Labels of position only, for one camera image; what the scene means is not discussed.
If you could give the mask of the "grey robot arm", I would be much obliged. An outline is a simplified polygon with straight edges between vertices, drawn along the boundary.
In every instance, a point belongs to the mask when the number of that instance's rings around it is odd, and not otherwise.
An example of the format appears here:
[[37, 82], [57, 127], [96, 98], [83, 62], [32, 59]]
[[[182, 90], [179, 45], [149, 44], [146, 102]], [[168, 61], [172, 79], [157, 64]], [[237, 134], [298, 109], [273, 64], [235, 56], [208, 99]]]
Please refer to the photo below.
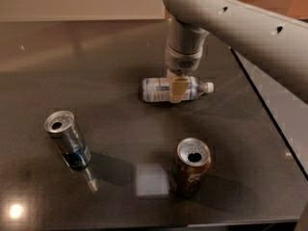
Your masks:
[[167, 67], [176, 75], [196, 70], [207, 34], [222, 40], [300, 100], [308, 101], [306, 23], [238, 0], [163, 0], [173, 21]]

